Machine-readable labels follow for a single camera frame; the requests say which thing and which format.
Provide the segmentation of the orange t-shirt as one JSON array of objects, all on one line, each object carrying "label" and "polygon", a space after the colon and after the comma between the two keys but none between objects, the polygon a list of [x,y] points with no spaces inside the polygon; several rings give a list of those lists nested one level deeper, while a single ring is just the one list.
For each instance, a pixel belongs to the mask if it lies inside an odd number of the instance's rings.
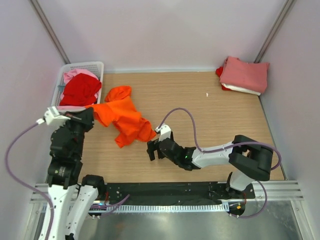
[{"label": "orange t-shirt", "polygon": [[94,119],[102,126],[113,124],[118,130],[119,134],[114,141],[119,148],[129,146],[134,141],[148,142],[156,136],[150,121],[137,111],[131,94],[130,86],[117,86],[108,92],[104,103],[86,106],[93,108]]}]

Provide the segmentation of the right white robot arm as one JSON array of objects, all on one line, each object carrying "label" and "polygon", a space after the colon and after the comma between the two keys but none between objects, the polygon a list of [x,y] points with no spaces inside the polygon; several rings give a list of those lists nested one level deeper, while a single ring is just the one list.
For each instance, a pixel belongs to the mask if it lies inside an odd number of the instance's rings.
[{"label": "right white robot arm", "polygon": [[228,175],[222,192],[212,191],[212,196],[219,199],[242,199],[246,188],[254,181],[270,180],[274,151],[244,135],[236,135],[226,145],[204,148],[182,147],[172,137],[160,137],[155,140],[154,149],[148,149],[150,160],[167,158],[186,171],[199,170],[209,166],[230,164],[236,171]]}]

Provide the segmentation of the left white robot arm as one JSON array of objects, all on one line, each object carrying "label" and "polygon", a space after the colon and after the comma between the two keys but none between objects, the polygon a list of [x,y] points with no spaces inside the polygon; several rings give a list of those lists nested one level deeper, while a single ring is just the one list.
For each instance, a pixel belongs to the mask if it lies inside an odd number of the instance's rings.
[{"label": "left white robot arm", "polygon": [[60,113],[53,106],[45,112],[44,121],[56,130],[51,135],[51,162],[47,171],[49,199],[39,239],[77,240],[91,205],[106,194],[103,177],[87,175],[78,197],[71,203],[83,166],[85,133],[94,126],[94,110],[89,107]]}]

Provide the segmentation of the red t-shirt in basket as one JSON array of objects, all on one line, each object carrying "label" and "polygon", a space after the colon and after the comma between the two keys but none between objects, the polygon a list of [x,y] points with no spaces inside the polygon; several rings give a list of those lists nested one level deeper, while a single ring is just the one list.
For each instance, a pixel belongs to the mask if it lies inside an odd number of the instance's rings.
[{"label": "red t-shirt in basket", "polygon": [[96,94],[102,83],[90,75],[80,73],[74,76],[64,87],[60,106],[88,106],[97,101]]}]

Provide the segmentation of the grey plastic laundry basket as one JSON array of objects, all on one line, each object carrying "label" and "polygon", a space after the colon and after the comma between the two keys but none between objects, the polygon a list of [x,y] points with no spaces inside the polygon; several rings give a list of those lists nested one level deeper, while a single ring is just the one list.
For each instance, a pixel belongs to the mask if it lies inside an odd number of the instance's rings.
[{"label": "grey plastic laundry basket", "polygon": [[56,83],[52,105],[85,107],[98,104],[102,95],[104,64],[100,61],[64,65]]}]

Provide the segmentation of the pink t-shirt in basket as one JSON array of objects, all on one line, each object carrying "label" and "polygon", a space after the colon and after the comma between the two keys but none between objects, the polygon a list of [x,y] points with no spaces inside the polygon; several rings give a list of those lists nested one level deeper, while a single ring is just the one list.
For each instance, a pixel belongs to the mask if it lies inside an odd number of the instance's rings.
[{"label": "pink t-shirt in basket", "polygon": [[92,72],[90,72],[90,71],[88,71],[86,69],[75,68],[75,69],[70,70],[69,72],[66,72],[66,73],[63,74],[63,82],[65,83],[65,86],[73,77],[75,77],[78,74],[86,74],[86,75],[89,75],[89,76],[94,77],[97,80],[99,80],[99,78],[95,74],[93,74]]}]

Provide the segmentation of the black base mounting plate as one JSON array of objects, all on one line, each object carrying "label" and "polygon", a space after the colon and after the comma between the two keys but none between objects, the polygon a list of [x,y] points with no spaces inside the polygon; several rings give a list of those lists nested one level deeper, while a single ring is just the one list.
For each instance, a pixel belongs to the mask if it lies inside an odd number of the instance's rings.
[{"label": "black base mounting plate", "polygon": [[227,191],[225,182],[145,182],[145,183],[108,183],[108,200],[124,202],[130,206],[203,206],[218,205],[224,200],[253,200],[256,195],[250,184],[244,192]]}]

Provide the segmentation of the folded red t-shirt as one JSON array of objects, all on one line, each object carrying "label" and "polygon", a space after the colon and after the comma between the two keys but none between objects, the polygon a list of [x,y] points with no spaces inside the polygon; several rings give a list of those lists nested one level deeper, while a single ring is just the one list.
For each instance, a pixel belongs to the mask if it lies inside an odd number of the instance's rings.
[{"label": "folded red t-shirt", "polygon": [[215,70],[215,74],[220,78],[222,73],[223,73],[223,70],[224,70],[224,67],[223,66],[220,66],[219,68],[217,68]]}]

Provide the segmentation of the folded pink t-shirt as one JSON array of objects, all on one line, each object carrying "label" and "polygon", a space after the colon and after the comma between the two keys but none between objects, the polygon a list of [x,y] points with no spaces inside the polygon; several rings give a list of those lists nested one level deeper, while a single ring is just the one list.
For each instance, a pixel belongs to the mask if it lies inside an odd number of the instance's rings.
[{"label": "folded pink t-shirt", "polygon": [[268,86],[268,62],[249,63],[237,57],[229,56],[223,63],[220,84],[245,88],[263,94]]}]

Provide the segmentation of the aluminium frame rail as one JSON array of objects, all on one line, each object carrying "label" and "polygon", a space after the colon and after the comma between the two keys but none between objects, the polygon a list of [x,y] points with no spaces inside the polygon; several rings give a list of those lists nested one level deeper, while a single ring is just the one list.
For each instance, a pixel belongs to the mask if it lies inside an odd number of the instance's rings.
[{"label": "aluminium frame rail", "polygon": [[107,183],[97,203],[115,204],[126,196],[126,205],[205,205],[221,202],[302,201],[300,186],[294,180],[253,182],[243,193],[228,193],[225,182]]}]

